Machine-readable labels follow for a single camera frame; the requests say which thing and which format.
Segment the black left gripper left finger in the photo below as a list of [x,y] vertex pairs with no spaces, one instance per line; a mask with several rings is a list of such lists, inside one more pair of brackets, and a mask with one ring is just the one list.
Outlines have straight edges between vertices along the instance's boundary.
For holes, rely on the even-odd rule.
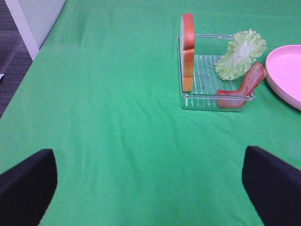
[[0,224],[37,226],[57,187],[52,149],[42,149],[0,175]]

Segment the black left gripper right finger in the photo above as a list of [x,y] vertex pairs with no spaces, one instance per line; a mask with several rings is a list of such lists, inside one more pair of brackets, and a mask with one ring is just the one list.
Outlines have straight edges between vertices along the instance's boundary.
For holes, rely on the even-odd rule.
[[242,183],[264,225],[301,224],[299,169],[258,146],[248,146],[242,168]]

